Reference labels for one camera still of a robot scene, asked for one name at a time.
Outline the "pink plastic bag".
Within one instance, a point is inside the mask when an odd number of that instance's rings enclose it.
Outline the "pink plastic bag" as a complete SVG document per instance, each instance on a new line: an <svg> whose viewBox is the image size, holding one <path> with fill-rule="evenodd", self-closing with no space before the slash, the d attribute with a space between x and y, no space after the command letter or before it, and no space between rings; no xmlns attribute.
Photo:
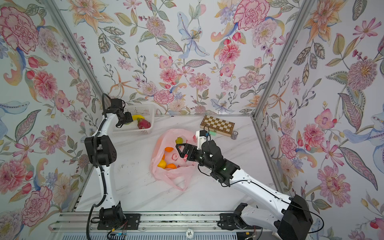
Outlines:
<svg viewBox="0 0 384 240"><path fill-rule="evenodd" d="M157 140L150 163L150 172L157 181L163 181L179 191L186 191L190 185L192 176L197 170L197 164L182 159L176 150L175 140L181 137L184 143L196 145L197 138L195 133L184 129L170 129L165 131ZM171 153L165 148L171 147ZM158 167L161 160L168 164L175 164L176 169L162 169Z"/></svg>

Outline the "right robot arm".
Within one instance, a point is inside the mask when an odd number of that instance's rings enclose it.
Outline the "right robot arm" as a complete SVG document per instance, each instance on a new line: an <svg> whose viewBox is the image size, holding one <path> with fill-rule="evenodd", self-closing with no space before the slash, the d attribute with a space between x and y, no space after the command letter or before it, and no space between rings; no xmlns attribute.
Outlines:
<svg viewBox="0 0 384 240"><path fill-rule="evenodd" d="M282 240L305 240L310 234L313 218L301 196L290 197L254 179L240 166L225 159L214 141L205 138L198 145L177 144L181 158L211 170L210 176L224 188L234 188L253 199L256 207L240 203L229 215L228 230L259 227L279 235Z"/></svg>

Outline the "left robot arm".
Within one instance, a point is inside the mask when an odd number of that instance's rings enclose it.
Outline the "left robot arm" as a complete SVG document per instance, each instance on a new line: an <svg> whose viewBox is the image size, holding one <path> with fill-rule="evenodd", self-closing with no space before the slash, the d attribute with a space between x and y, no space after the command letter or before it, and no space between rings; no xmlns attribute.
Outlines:
<svg viewBox="0 0 384 240"><path fill-rule="evenodd" d="M98 230L112 230L127 222L113 176L112 164L117 160L117 150L109 136L115 128L121 128L133 121L131 113L125 111L125 106L123 100L112 99L103 94L104 118L98 130L84 141L89 161L96 168L102 193L102 199L91 207L87 220L88 229L90 223L97 224Z"/></svg>

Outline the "red dragon fruit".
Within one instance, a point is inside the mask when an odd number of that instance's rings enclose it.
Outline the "red dragon fruit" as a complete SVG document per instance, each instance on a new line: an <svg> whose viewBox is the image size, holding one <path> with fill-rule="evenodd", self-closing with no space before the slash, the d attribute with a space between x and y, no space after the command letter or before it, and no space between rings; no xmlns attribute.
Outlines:
<svg viewBox="0 0 384 240"><path fill-rule="evenodd" d="M137 126L139 129L149 129L152 126L152 124L148 122L146 119L139 119L137 120L137 122L138 122Z"/></svg>

